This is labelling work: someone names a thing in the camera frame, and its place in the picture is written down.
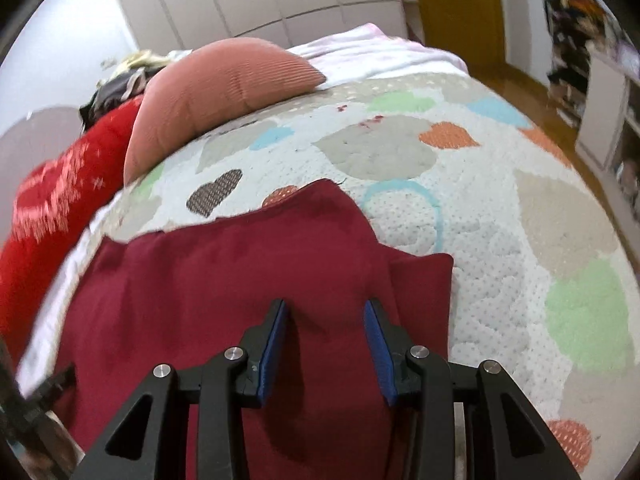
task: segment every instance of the silver bolt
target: silver bolt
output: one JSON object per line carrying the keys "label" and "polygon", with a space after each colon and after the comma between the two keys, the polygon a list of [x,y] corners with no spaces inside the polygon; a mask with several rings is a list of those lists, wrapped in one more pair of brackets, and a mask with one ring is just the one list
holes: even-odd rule
{"label": "silver bolt", "polygon": [[484,368],[484,370],[489,373],[489,374],[499,374],[500,371],[502,370],[502,367],[500,366],[500,363],[497,361],[493,361],[491,359],[485,361],[484,363],[482,363],[482,368]]}
{"label": "silver bolt", "polygon": [[227,348],[225,350],[225,357],[230,361],[235,361],[236,359],[241,358],[244,355],[244,350],[242,350],[239,346],[232,346],[231,348]]}
{"label": "silver bolt", "polygon": [[429,349],[422,345],[412,346],[410,352],[416,359],[424,359],[429,355]]}
{"label": "silver bolt", "polygon": [[154,368],[154,375],[159,379],[162,379],[163,377],[167,377],[167,375],[169,375],[170,372],[171,372],[171,367],[169,365],[158,365],[157,367]]}

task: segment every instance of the floor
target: floor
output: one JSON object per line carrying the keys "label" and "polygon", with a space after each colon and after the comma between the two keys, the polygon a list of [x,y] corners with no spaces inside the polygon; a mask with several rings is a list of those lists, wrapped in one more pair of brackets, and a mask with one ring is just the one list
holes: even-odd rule
{"label": "floor", "polygon": [[568,126],[558,115],[555,108],[548,104],[546,87],[533,80],[520,70],[509,65],[492,67],[491,69],[471,69],[471,75],[501,95],[510,104],[522,111],[555,142],[572,162],[591,192],[602,204],[611,223],[616,228],[626,254],[635,272],[640,272],[640,265],[635,259],[621,234],[613,213],[605,199],[600,183],[587,165],[575,153],[574,145],[578,132]]}

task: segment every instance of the patterned quilt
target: patterned quilt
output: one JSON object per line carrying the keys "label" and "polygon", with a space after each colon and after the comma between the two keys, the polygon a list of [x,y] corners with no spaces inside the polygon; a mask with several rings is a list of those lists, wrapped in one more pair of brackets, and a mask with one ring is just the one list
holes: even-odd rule
{"label": "patterned quilt", "polygon": [[450,360],[500,361],[583,478],[620,471],[640,440],[634,274],[561,150],[471,78],[366,80],[225,124],[128,188],[92,245],[240,214],[318,178],[382,243],[452,254]]}

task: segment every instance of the brown door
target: brown door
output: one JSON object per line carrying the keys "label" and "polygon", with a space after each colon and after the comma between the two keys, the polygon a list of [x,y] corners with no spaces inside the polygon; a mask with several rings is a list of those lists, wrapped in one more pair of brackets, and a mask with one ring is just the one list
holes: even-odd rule
{"label": "brown door", "polygon": [[458,54],[470,67],[504,63],[500,0],[418,0],[427,46]]}

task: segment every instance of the maroon cloth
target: maroon cloth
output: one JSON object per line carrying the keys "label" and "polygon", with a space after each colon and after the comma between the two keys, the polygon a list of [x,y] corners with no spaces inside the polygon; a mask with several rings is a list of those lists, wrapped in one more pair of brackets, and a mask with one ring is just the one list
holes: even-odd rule
{"label": "maroon cloth", "polygon": [[[66,316],[60,411],[88,449],[158,363],[185,368],[240,341],[284,298],[291,319],[267,406],[244,410],[252,478],[381,479],[400,453],[364,333],[368,298],[446,355],[452,258],[382,246],[338,186],[319,180],[261,210],[128,244],[105,240]],[[193,458],[193,427],[190,455]],[[193,478],[193,460],[188,478]]]}

